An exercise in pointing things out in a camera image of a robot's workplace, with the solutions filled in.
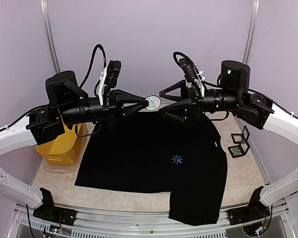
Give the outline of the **round white brooch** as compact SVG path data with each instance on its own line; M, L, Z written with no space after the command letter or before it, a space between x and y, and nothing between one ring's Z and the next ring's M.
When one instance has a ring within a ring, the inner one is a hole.
M161 99L158 96L152 95L146 98L148 106L145 107L147 111L155 111L161 106Z

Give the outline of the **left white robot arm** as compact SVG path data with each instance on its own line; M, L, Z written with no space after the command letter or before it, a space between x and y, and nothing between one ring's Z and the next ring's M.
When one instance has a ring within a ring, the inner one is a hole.
M53 141L85 122L104 122L112 127L125 117L149 105L143 98L122 90L112 90L105 97L90 97L82 90L71 70L60 72L45 82L48 105L37 106L13 123L0 128L0 156L23 147ZM13 197L30 208L39 208L48 220L56 220L60 213L53 204L50 191L34 188L0 167L0 192Z

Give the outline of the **black t-shirt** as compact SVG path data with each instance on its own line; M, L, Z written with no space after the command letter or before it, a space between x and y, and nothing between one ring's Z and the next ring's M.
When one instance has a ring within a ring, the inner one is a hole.
M199 226L218 221L226 178L221 136L207 117L186 127L158 112L140 112L112 130L95 127L75 184L169 192L170 219Z

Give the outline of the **right aluminium frame post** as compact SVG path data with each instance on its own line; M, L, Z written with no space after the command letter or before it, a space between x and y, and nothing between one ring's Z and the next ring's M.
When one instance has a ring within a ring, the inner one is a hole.
M259 9L260 9L260 0L253 0L251 15L250 15L250 22L249 22L249 27L248 27L248 33L247 33L247 37L246 37L246 45L245 45L243 59L242 59L242 62L244 64L248 64L249 60L250 60L252 46L253 46L254 37L255 37L255 33L256 33Z

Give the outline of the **left aluminium frame post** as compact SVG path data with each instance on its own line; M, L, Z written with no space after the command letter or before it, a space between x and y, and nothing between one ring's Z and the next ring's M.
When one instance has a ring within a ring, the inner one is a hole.
M47 0L39 0L39 2L40 2L40 8L41 8L41 14L42 14L42 19L43 19L45 35L47 38L48 50L49 50L51 61L52 61L52 66L54 68L55 73L59 73L60 72L60 64L59 64L59 59L57 56L57 51L56 51L54 38L53 38L53 30L52 30L52 24L51 24L51 19L50 19L50 14L49 14L48 1Z

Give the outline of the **yellow plastic basket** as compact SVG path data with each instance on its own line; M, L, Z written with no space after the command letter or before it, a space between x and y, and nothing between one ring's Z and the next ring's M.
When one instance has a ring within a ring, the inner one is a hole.
M50 165L73 166L78 162L83 147L83 138L75 133L75 127L68 129L63 124L65 133L56 139L36 146L36 151Z

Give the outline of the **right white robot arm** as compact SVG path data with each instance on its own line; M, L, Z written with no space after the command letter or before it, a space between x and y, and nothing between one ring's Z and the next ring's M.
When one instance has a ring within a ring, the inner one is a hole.
M190 126L202 113L229 112L258 129L277 134L298 146L298 117L267 96L249 89L250 67L238 61L221 63L219 85L207 82L187 57L176 61L184 79L162 91L174 103L159 110L165 118Z

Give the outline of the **black brooch box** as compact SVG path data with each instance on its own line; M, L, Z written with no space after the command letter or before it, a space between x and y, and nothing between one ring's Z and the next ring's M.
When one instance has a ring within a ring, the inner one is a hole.
M229 146L228 150L233 158L243 157L250 149L249 143L243 138L237 145Z
M247 126L243 127L242 133L232 133L231 138L234 144L239 144L242 140L248 141L250 137Z

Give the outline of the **front aluminium rail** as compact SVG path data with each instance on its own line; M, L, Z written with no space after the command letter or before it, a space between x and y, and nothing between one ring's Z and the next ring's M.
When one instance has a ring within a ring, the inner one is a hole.
M32 216L32 209L17 204L8 238L246 238L248 228L257 222L231 225L228 207L220 212L216 224L190 226L169 219L166 212L118 212L75 207L72 226L62 225Z

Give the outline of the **aluminium frame post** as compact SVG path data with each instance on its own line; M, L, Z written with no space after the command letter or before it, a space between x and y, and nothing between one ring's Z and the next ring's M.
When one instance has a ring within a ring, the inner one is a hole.
M42 14L42 19L43 19L45 35L47 38L48 50L49 50L51 61L52 61L52 66L54 68L55 73L59 73L60 72L60 64L59 64L59 59L57 56L57 51L56 51L54 38L53 38L53 30L52 30L52 24L51 24L51 19L50 19L50 14L49 14L48 1L47 0L39 0L39 2L40 2L40 8L41 8L41 14Z
M248 33L247 33L247 37L246 37L246 45L245 45L243 59L242 59L242 62L244 64L248 64L249 60L250 60L252 46L253 46L254 37L255 37L255 33L256 33L259 9L260 9L260 0L253 0L251 15L250 15L250 22L249 22L249 27L248 27Z

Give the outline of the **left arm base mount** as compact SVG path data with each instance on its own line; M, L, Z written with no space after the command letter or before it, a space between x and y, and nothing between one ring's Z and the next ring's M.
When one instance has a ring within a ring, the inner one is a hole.
M56 206L49 190L40 188L40 191L43 196L42 204L38 208L34 209L33 216L61 225L73 226L77 211L74 209Z

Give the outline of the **near black brooch box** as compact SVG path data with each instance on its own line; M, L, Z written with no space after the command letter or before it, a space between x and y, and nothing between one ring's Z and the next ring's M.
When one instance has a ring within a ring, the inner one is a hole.
M233 158L243 157L250 149L249 143L243 138L237 145L229 146L228 150Z

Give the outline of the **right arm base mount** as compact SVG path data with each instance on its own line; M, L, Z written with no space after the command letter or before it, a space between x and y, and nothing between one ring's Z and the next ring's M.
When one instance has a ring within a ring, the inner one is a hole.
M237 225L269 217L269 207L263 205L259 200L250 201L247 206L229 209L227 211L230 225Z

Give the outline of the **far black brooch box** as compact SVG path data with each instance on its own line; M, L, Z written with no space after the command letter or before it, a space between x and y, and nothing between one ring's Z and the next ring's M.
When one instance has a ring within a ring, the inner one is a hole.
M243 127L242 133L232 133L231 138L234 144L239 144L242 140L248 141L250 137L247 126Z

